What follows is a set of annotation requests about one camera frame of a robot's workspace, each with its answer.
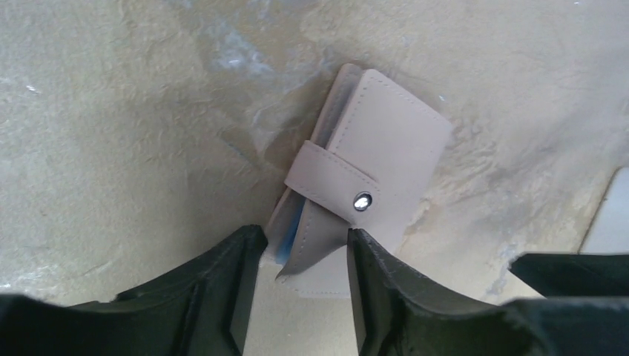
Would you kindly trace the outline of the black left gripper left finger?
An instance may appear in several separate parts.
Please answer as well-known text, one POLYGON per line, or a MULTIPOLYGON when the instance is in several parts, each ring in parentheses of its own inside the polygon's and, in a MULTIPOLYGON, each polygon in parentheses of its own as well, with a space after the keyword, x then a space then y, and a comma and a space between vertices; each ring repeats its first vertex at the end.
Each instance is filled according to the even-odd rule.
POLYGON ((3 355, 241 355, 267 240, 244 225, 107 303, 1 296, 3 355))

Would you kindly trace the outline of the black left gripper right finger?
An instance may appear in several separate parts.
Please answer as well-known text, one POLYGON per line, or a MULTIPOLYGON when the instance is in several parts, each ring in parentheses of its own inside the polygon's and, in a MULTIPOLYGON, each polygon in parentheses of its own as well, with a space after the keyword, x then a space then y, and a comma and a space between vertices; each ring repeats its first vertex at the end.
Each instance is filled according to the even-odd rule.
POLYGON ((448 289, 348 232, 361 355, 626 355, 628 256, 534 254, 509 270, 539 293, 492 305, 448 289))

